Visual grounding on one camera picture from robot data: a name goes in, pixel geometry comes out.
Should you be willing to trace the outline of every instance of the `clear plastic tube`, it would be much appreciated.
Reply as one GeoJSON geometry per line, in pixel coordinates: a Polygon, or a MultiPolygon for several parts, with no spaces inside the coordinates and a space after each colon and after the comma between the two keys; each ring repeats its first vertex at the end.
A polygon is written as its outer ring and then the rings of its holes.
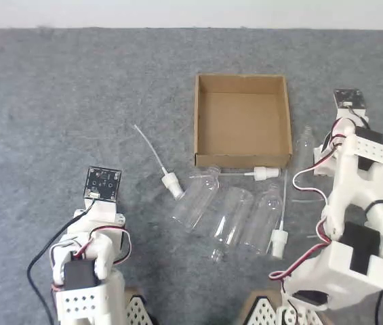
{"type": "MultiPolygon", "coordinates": [[[[316,146],[316,139],[313,135],[313,130],[309,125],[306,125],[301,133],[300,138],[295,143],[294,155],[292,165],[289,171],[291,177],[293,177],[299,171],[302,171],[314,163],[313,149],[316,146]]],[[[297,177],[296,184],[302,188],[315,187],[316,181],[312,172],[304,173],[297,177]]],[[[320,201],[321,197],[314,192],[300,192],[293,186],[289,187],[291,192],[289,193],[292,202],[315,202],[320,201]]]]}
{"type": "Polygon", "coordinates": [[[244,229],[241,241],[256,254],[266,254],[271,233],[280,218],[283,202],[279,192],[276,184],[270,185],[267,193],[256,202],[247,227],[244,229]]]}
{"type": "Polygon", "coordinates": [[[134,124],[133,126],[134,126],[134,129],[136,129],[137,132],[143,137],[144,141],[146,141],[149,148],[152,150],[152,152],[153,152],[155,158],[157,159],[157,162],[158,162],[159,166],[161,167],[161,170],[163,171],[164,175],[167,175],[167,169],[165,169],[163,162],[159,158],[157,151],[155,150],[155,148],[153,147],[153,145],[151,144],[151,142],[149,141],[147,136],[145,136],[145,134],[143,133],[142,130],[140,130],[140,128],[137,126],[137,124],[134,124]]]}
{"type": "Polygon", "coordinates": [[[215,240],[211,252],[213,261],[220,261],[229,249],[238,245],[252,205],[250,192],[236,187],[228,189],[217,226],[211,233],[215,240]]]}
{"type": "Polygon", "coordinates": [[[210,167],[199,177],[194,178],[178,201],[172,218],[185,225],[186,229],[194,229],[218,191],[218,174],[220,174],[218,167],[210,167]]]}

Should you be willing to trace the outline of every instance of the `perforated plate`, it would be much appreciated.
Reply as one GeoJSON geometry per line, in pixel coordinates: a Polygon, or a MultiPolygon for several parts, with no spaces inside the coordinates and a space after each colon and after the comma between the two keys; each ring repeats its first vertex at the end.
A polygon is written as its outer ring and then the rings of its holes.
{"type": "MultiPolygon", "coordinates": [[[[319,316],[311,310],[297,308],[298,325],[323,325],[319,316]]],[[[296,315],[292,307],[279,307],[277,312],[267,298],[260,298],[246,325],[295,325],[296,315]]]]}
{"type": "Polygon", "coordinates": [[[275,325],[276,313],[267,298],[259,299],[247,325],[275,325]]]}
{"type": "MultiPolygon", "coordinates": [[[[297,307],[298,311],[298,323],[297,325],[323,325],[322,321],[319,319],[319,316],[309,309],[297,307]]],[[[296,311],[292,307],[280,307],[277,309],[277,319],[281,320],[284,315],[284,320],[286,325],[296,325],[295,321],[297,320],[296,311]]]]}
{"type": "Polygon", "coordinates": [[[108,311],[106,285],[78,290],[64,290],[56,294],[58,319],[90,318],[108,311]]]}
{"type": "Polygon", "coordinates": [[[357,137],[356,154],[383,164],[383,145],[376,142],[357,137]]]}
{"type": "Polygon", "coordinates": [[[140,297],[132,297],[126,307],[128,325],[153,325],[140,297]]]}

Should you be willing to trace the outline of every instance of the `black wire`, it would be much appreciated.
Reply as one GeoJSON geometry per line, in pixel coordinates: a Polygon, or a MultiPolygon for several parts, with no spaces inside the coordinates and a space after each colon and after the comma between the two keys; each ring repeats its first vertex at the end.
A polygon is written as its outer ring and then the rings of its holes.
{"type": "Polygon", "coordinates": [[[383,200],[376,200],[376,201],[371,202],[371,204],[369,204],[367,206],[367,208],[365,209],[365,214],[367,214],[370,211],[370,209],[372,209],[377,204],[383,204],[383,200]]]}
{"type": "Polygon", "coordinates": [[[376,300],[375,305],[375,325],[380,325],[380,307],[381,307],[381,301],[383,296],[383,290],[380,291],[380,294],[378,295],[378,299],[376,300]]]}
{"type": "MultiPolygon", "coordinates": [[[[280,280],[281,282],[281,289],[283,290],[284,293],[286,293],[286,290],[285,290],[285,281],[283,280],[280,280]]],[[[298,324],[298,310],[295,308],[295,306],[289,301],[289,299],[287,300],[287,302],[291,305],[291,307],[295,310],[295,324],[294,325],[297,325],[298,324]]]]}
{"type": "Polygon", "coordinates": [[[36,262],[38,262],[38,260],[40,260],[42,255],[47,251],[47,249],[57,239],[57,237],[60,236],[60,234],[62,232],[64,232],[67,229],[67,227],[69,227],[73,223],[77,222],[82,217],[84,217],[90,211],[90,209],[93,207],[94,204],[95,204],[95,200],[92,201],[92,204],[89,205],[89,207],[87,209],[85,209],[84,212],[82,212],[82,214],[77,215],[76,217],[74,217],[73,219],[68,221],[63,227],[61,227],[60,230],[58,232],[56,232],[56,234],[54,234],[54,236],[50,240],[48,240],[47,244],[45,244],[45,246],[41,249],[41,251],[39,253],[37,253],[37,255],[35,257],[33,257],[33,259],[31,260],[30,264],[27,267],[26,275],[27,275],[28,283],[30,284],[31,288],[33,289],[33,291],[35,292],[35,294],[37,295],[37,297],[41,301],[42,306],[43,306],[43,308],[44,308],[44,310],[45,310],[45,312],[47,314],[48,321],[49,321],[50,325],[54,325],[53,316],[51,314],[51,311],[49,310],[49,307],[48,307],[47,302],[45,301],[45,298],[43,298],[41,292],[39,291],[39,289],[37,288],[35,282],[32,279],[31,270],[32,270],[33,266],[36,264],[36,262]]]}
{"type": "Polygon", "coordinates": [[[297,325],[298,324],[298,310],[295,308],[295,306],[288,300],[287,301],[290,305],[291,305],[291,307],[295,310],[295,323],[294,323],[294,325],[297,325]]]}
{"type": "Polygon", "coordinates": [[[363,126],[366,128],[366,129],[369,129],[370,130],[370,125],[369,123],[365,120],[364,117],[362,117],[361,115],[358,115],[351,107],[348,108],[349,112],[351,114],[354,114],[356,117],[358,117],[359,119],[361,119],[361,122],[363,123],[363,126]]]}

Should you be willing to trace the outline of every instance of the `gray carpet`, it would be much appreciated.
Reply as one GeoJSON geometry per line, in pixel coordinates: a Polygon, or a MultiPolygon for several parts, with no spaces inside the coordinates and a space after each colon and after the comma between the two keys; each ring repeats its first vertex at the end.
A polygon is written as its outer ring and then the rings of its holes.
{"type": "MultiPolygon", "coordinates": [[[[336,114],[332,90],[358,87],[372,127],[383,132],[380,31],[0,30],[0,324],[46,323],[26,266],[83,206],[89,165],[123,170],[121,208],[134,249],[120,270],[161,324],[230,324],[252,289],[278,287],[270,271],[313,244],[305,235],[319,204],[288,205],[284,261],[233,253],[214,265],[205,226],[185,236],[169,220],[174,201],[129,126],[146,131],[187,185],[199,72],[284,74],[295,136],[308,123],[322,138],[336,114]]],[[[254,194],[265,186],[223,179],[222,191],[232,183],[254,194]]],[[[34,277],[49,298],[46,258],[34,277]]],[[[375,301],[328,314],[336,324],[372,324],[375,301]]]]}

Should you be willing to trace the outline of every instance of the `bottle cap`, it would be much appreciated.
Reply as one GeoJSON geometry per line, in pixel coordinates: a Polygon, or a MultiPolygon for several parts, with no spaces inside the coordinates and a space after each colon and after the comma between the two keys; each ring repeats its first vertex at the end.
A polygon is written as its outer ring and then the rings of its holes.
{"type": "Polygon", "coordinates": [[[184,191],[180,187],[175,173],[165,174],[164,177],[161,178],[161,181],[163,181],[164,186],[173,194],[175,200],[179,200],[183,197],[184,191]]]}
{"type": "Polygon", "coordinates": [[[254,167],[254,180],[264,181],[268,178],[278,177],[280,175],[280,169],[268,168],[268,167],[254,167]]]}
{"type": "Polygon", "coordinates": [[[287,232],[284,230],[274,229],[271,234],[271,242],[273,244],[273,250],[271,255],[278,259],[283,258],[283,251],[287,243],[287,232]]]}

